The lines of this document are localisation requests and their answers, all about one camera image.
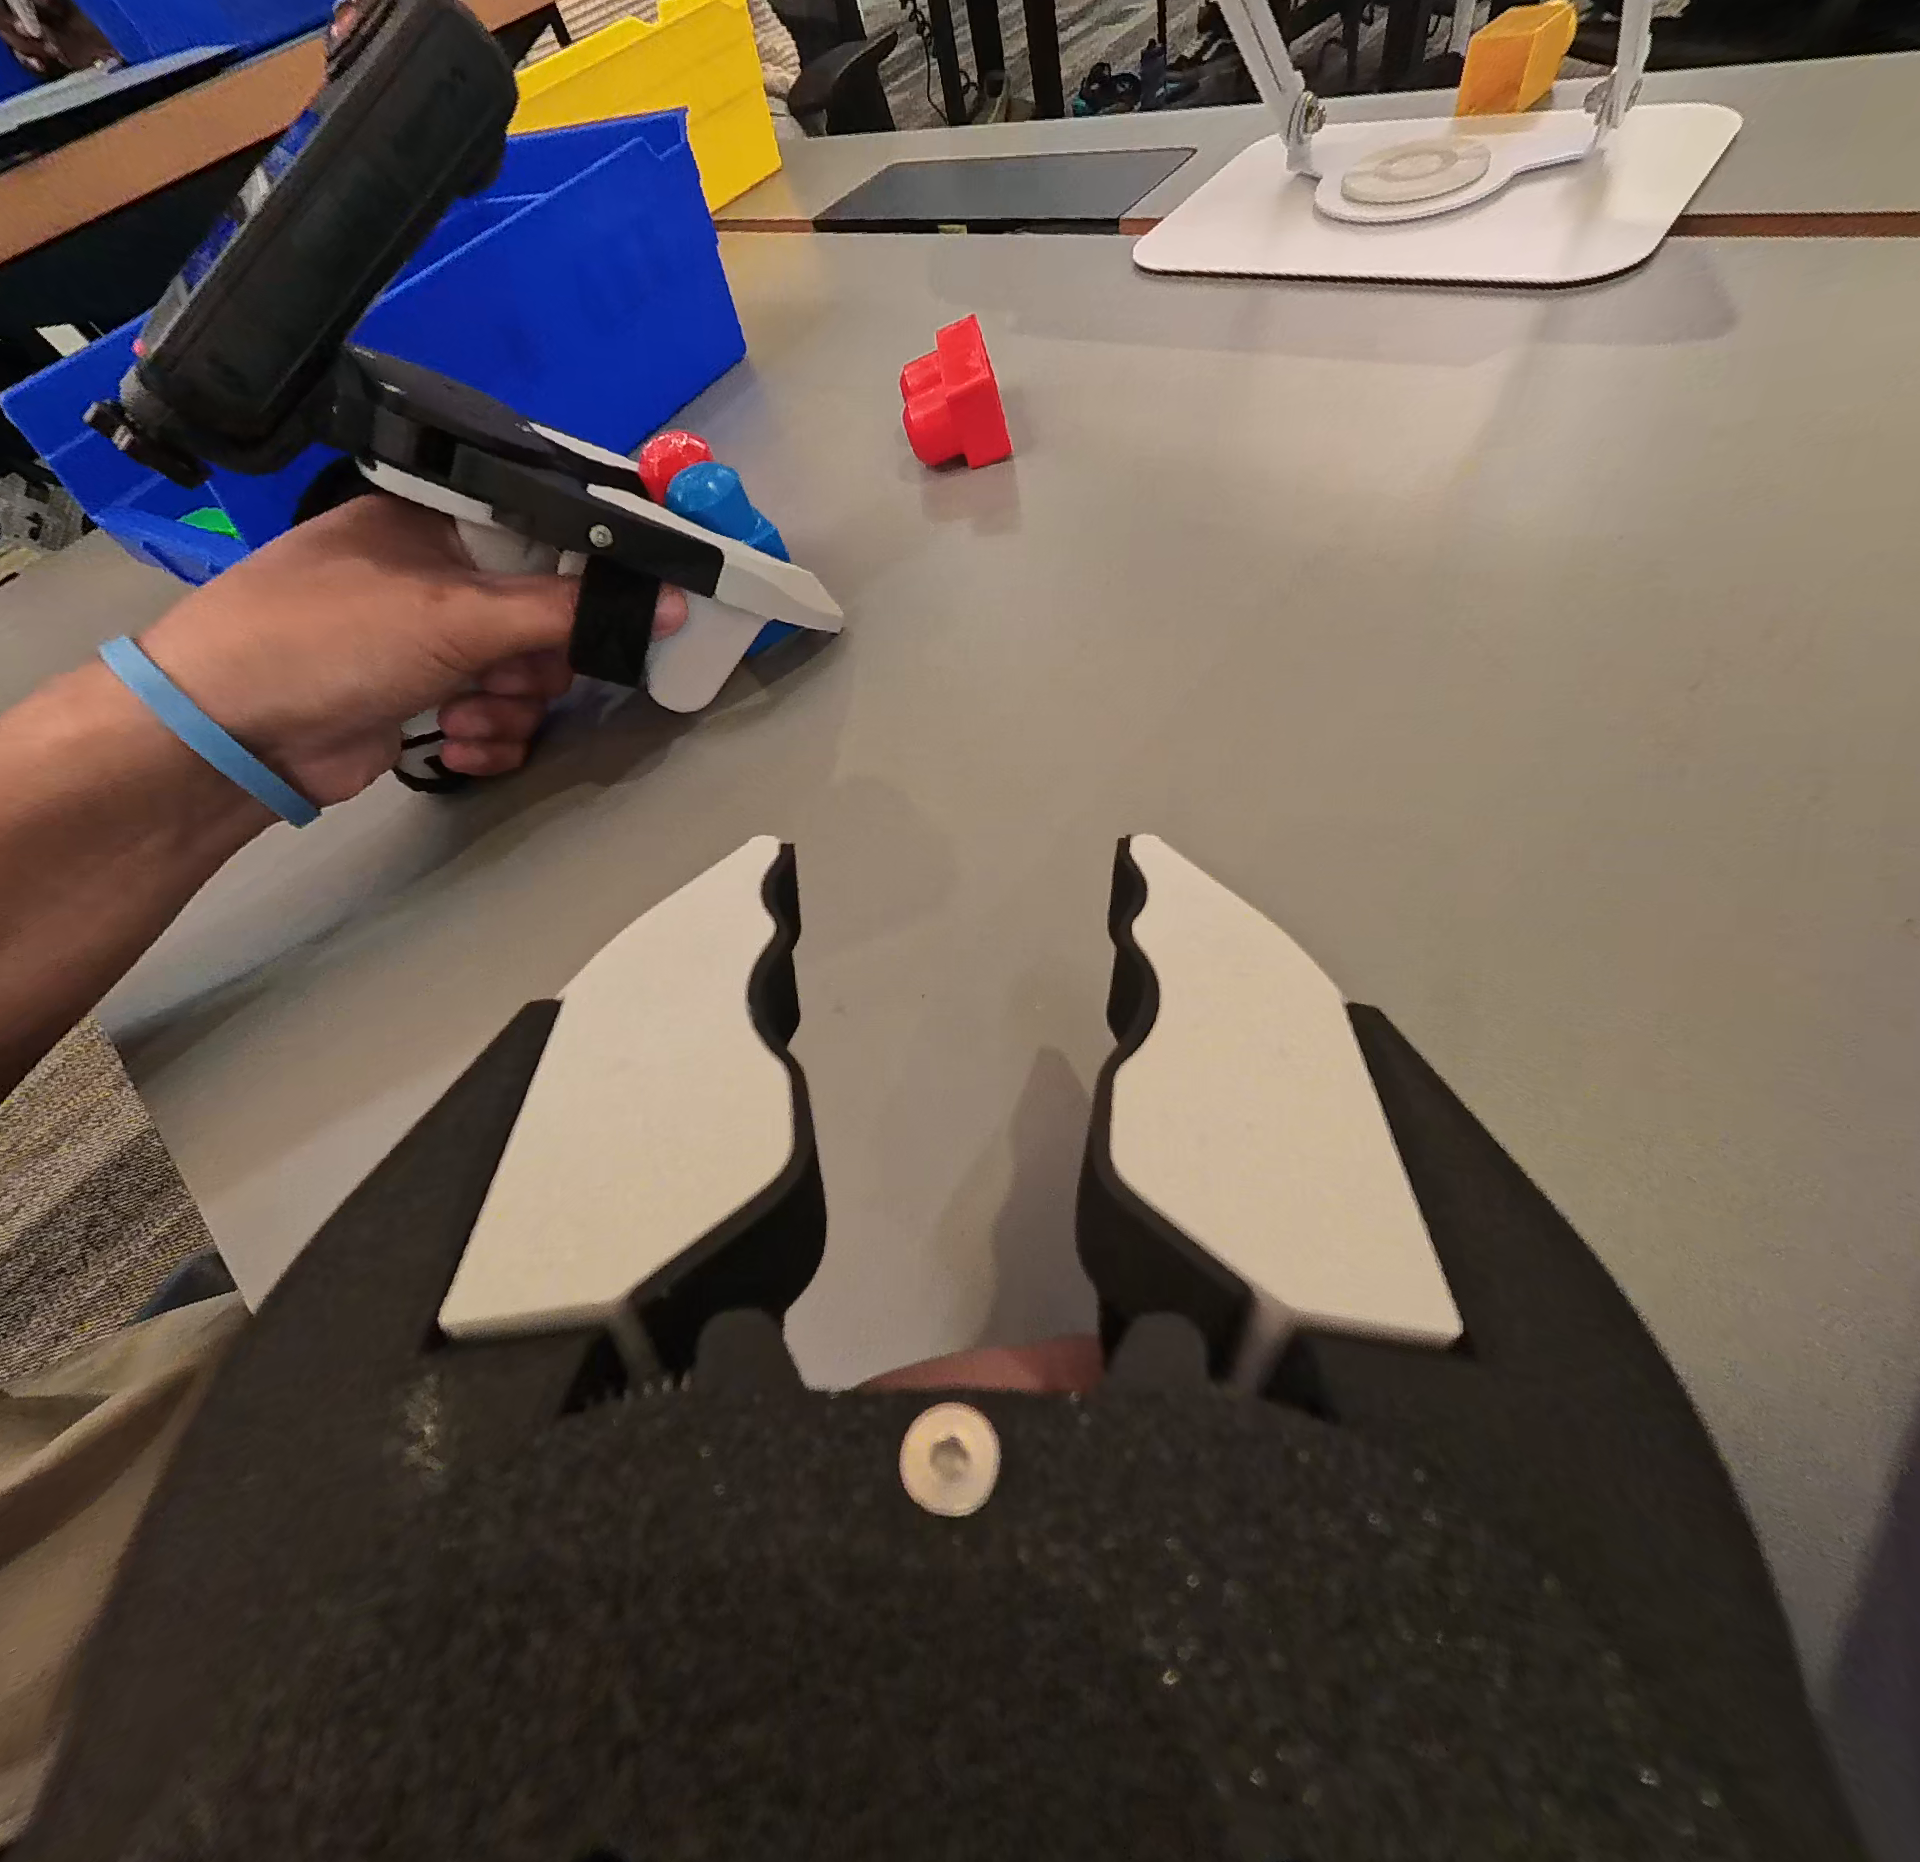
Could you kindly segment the small orange cube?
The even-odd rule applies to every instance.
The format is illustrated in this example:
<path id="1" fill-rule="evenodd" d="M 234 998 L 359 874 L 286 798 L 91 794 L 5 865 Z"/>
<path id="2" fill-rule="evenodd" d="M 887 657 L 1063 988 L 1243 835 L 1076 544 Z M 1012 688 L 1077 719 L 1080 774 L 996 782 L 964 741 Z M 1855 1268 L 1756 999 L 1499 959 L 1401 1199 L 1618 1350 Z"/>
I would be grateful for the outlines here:
<path id="1" fill-rule="evenodd" d="M 1577 26 L 1573 0 L 1504 9 L 1473 31 L 1461 61 L 1458 119 L 1522 114 L 1563 73 Z"/>

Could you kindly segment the white document stand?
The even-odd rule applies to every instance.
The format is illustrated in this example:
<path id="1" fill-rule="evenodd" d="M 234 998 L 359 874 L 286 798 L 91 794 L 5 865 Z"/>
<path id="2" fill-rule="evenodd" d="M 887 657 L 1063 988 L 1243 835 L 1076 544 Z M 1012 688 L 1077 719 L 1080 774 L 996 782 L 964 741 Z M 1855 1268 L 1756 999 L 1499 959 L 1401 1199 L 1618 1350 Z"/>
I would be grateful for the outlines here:
<path id="1" fill-rule="evenodd" d="M 1328 123 L 1271 0 L 1213 0 L 1277 133 L 1132 250 L 1161 276 L 1565 288 L 1649 261 L 1742 130 L 1726 103 L 1639 103 L 1654 0 L 1621 0 L 1580 109 Z"/>

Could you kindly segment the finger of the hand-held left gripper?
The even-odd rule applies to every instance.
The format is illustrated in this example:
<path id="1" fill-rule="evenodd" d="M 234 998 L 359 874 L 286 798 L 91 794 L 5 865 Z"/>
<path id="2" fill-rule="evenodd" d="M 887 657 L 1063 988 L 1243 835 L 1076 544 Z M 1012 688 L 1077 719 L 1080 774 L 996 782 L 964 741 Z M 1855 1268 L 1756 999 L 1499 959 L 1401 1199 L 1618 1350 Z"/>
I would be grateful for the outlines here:
<path id="1" fill-rule="evenodd" d="M 740 610 L 759 623 L 840 632 L 845 612 L 808 569 L 655 506 L 592 506 L 573 606 L 575 648 L 650 648 L 659 595 Z"/>

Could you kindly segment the red double toy block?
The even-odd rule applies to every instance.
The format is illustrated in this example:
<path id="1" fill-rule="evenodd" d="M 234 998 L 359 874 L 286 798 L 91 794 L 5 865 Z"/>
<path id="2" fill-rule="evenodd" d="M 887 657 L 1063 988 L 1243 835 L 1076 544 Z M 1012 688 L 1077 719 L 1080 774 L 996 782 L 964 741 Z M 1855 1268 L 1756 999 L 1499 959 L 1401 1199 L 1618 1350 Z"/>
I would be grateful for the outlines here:
<path id="1" fill-rule="evenodd" d="M 996 466 L 1014 457 L 996 369 L 981 320 L 968 313 L 939 329 L 933 350 L 901 367 L 904 432 L 925 468 Z"/>

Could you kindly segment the wooden shelf board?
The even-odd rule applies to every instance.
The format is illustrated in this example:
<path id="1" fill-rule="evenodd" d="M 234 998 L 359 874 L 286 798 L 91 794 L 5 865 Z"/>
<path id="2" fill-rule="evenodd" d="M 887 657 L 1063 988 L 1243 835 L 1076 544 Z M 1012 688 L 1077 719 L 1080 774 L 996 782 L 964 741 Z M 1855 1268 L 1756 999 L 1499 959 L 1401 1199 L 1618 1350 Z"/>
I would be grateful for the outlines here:
<path id="1" fill-rule="evenodd" d="M 263 45 L 170 50 L 5 103 L 3 264 L 270 145 L 323 79 L 331 23 Z"/>

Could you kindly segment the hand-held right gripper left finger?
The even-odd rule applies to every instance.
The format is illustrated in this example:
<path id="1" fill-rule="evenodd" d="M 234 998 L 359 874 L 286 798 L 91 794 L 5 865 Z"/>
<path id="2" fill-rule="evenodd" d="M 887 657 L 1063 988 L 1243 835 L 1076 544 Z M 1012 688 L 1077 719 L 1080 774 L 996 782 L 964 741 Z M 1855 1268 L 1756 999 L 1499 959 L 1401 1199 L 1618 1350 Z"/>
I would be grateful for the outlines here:
<path id="1" fill-rule="evenodd" d="M 564 986 L 441 1305 L 452 1342 L 609 1328 L 693 1346 L 782 1317 L 825 1254 L 796 855 L 755 835 Z"/>

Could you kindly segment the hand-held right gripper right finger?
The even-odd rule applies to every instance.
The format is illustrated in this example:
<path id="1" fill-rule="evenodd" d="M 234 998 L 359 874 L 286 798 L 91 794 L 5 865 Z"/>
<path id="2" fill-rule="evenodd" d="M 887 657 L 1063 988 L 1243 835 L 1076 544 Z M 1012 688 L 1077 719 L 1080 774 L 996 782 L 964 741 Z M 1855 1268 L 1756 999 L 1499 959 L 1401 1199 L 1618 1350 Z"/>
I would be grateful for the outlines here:
<path id="1" fill-rule="evenodd" d="M 1461 1305 L 1333 978 L 1161 835 L 1118 840 L 1108 936 L 1114 1050 L 1077 1183 L 1105 1353 L 1156 1315 L 1204 1353 L 1306 1332 L 1457 1346 Z"/>

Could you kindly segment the blue toy block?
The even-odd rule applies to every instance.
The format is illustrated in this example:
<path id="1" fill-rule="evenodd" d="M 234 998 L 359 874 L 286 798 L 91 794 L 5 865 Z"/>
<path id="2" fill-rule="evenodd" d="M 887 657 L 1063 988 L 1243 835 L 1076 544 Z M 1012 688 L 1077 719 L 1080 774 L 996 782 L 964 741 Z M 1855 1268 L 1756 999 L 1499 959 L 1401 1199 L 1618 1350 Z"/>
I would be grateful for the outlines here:
<path id="1" fill-rule="evenodd" d="M 729 534 L 764 555 L 790 557 L 782 530 L 753 505 L 740 471 L 723 461 L 689 461 L 667 484 L 661 505 L 687 522 Z"/>

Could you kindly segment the person's left hand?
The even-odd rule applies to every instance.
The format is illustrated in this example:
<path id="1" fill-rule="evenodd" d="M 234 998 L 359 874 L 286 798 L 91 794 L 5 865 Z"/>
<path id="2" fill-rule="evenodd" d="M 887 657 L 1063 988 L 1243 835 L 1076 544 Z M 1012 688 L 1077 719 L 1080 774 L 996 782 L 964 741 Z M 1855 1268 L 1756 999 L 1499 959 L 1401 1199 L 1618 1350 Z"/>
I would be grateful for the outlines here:
<path id="1" fill-rule="evenodd" d="M 249 555 L 138 643 L 326 809 L 387 774 L 425 711 L 453 774 L 518 771 L 573 683 L 578 595 L 572 574 L 483 572 L 452 519 L 375 492 Z"/>

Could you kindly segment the yellow plastic bin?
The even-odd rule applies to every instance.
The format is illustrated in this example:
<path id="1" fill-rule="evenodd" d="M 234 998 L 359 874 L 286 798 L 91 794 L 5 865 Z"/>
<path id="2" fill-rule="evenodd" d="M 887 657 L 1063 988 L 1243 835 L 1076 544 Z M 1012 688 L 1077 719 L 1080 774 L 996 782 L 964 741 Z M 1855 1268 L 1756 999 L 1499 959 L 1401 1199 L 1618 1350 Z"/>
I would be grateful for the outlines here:
<path id="1" fill-rule="evenodd" d="M 782 171 L 751 0 L 661 0 L 530 68 L 511 135 L 681 111 L 711 210 Z"/>

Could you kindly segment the black inset table panel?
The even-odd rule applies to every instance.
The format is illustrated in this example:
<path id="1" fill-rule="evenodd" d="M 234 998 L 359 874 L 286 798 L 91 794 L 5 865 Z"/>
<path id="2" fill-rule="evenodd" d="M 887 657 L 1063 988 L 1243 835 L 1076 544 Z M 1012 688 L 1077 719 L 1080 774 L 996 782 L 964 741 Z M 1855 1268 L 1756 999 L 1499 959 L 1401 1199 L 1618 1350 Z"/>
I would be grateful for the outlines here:
<path id="1" fill-rule="evenodd" d="M 825 234 L 1119 234 L 1193 145 L 901 161 L 814 215 Z"/>

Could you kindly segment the person's left forearm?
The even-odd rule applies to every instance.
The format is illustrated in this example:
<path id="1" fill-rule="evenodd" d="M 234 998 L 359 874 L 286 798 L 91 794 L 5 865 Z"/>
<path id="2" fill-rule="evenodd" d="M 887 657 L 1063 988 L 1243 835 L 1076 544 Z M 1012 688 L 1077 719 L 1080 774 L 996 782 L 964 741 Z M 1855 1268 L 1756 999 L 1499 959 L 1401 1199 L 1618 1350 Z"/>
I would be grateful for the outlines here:
<path id="1" fill-rule="evenodd" d="M 101 659 L 5 715 L 5 1094 L 270 825 Z"/>

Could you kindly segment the blue wristband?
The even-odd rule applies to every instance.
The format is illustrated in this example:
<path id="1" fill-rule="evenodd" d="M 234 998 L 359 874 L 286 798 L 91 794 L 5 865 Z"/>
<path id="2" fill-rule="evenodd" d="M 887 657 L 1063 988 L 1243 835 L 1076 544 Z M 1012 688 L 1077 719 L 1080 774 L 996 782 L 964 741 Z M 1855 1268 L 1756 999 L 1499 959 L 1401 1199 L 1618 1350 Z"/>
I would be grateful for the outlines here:
<path id="1" fill-rule="evenodd" d="M 318 821 L 321 806 L 241 746 L 134 637 L 113 637 L 97 648 L 109 674 L 187 750 L 217 771 L 231 787 L 268 814 L 303 829 Z"/>

